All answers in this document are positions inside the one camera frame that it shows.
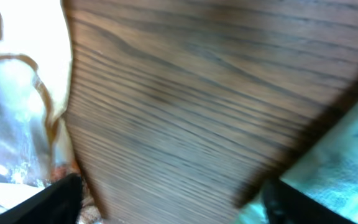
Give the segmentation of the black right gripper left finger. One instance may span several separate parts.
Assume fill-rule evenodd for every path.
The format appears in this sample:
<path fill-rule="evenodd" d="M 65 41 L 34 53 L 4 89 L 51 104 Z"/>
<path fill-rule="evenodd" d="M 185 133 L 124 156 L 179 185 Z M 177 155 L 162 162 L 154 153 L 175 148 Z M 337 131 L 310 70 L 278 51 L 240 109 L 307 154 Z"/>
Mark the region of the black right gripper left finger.
<path fill-rule="evenodd" d="M 82 199 L 81 177 L 69 174 L 0 214 L 0 224 L 75 224 L 82 208 Z"/>

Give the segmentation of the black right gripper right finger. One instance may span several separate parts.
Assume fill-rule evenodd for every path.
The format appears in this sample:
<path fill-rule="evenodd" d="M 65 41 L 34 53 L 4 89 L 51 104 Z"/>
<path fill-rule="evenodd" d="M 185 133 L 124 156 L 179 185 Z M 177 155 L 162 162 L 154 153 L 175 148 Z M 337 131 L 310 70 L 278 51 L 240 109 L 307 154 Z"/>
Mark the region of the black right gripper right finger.
<path fill-rule="evenodd" d="M 262 201 L 270 224 L 355 224 L 279 179 L 263 184 Z"/>

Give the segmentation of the teal large tissue pack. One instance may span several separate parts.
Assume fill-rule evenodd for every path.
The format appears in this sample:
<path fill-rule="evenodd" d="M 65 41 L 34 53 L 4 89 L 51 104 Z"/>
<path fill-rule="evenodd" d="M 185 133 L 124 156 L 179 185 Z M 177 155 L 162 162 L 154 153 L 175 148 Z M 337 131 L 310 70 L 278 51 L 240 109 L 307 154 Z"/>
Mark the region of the teal large tissue pack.
<path fill-rule="evenodd" d="M 334 213 L 358 223 L 358 102 L 279 179 Z M 236 224 L 268 224 L 262 189 Z"/>

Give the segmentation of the clear brown snack bag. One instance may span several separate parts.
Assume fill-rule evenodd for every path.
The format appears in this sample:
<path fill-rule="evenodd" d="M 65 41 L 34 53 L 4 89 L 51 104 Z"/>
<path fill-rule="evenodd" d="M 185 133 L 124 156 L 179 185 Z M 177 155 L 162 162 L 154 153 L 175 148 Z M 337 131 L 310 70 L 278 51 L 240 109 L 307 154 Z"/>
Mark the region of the clear brown snack bag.
<path fill-rule="evenodd" d="M 0 0 L 0 214 L 57 180 L 69 163 L 61 115 L 72 51 L 61 1 Z"/>

